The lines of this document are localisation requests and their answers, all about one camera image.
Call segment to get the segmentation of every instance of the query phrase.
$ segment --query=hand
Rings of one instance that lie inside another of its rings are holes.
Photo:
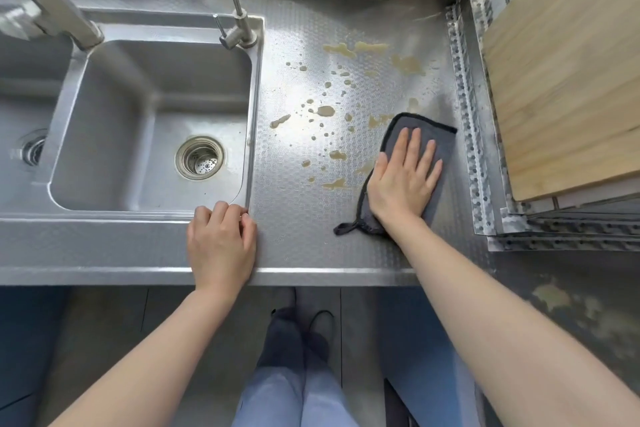
[[[187,252],[196,290],[235,301],[255,263],[257,225],[237,204],[198,206],[187,227]]]
[[[391,221],[407,215],[420,216],[442,172],[442,159],[429,167],[436,150],[435,140],[430,140],[419,160],[420,129],[413,129],[411,141],[409,129],[400,131],[391,159],[381,152],[367,186],[369,205],[373,214],[386,227]]]

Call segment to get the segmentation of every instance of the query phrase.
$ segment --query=faucet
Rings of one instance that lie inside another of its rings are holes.
[[[250,48],[256,42],[258,42],[258,36],[254,30],[249,27],[249,17],[246,13],[246,10],[240,6],[240,0],[234,0],[234,5],[236,6],[236,10],[234,12],[234,19],[236,20],[236,26],[227,33],[222,27],[220,23],[220,19],[218,15],[215,14],[213,17],[216,20],[216,24],[220,29],[220,43],[226,49],[233,49],[236,46],[240,46],[241,48]]]
[[[71,0],[29,0],[0,14],[0,31],[20,39],[67,33],[82,50],[104,40],[104,35]]]

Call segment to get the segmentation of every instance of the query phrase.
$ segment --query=leg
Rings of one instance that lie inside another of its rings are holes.
[[[279,309],[232,427],[300,427],[304,382],[304,348],[295,309]]]
[[[328,341],[322,334],[310,332],[305,343],[307,381],[301,427],[358,427],[349,413],[342,388],[327,365]]]

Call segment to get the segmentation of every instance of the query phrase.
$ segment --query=wooden cutting board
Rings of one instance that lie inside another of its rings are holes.
[[[640,171],[640,0],[512,0],[484,57],[515,199]]]

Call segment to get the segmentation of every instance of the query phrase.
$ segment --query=sink drain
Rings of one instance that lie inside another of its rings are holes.
[[[200,181],[220,170],[224,161],[222,146],[211,137],[192,137],[180,146],[175,167],[187,179]]]
[[[44,141],[46,135],[39,135],[35,139],[29,140],[22,147],[22,160],[29,165],[40,164],[40,156],[42,155],[42,148],[44,148]]]

